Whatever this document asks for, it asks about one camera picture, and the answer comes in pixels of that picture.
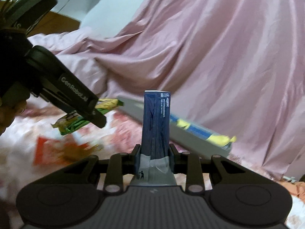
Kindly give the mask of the person left hand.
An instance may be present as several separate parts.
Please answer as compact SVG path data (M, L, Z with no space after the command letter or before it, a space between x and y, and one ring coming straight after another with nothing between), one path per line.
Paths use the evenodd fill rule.
M16 116L23 113L26 108L26 101L22 100L13 106L1 105L0 134L13 123Z

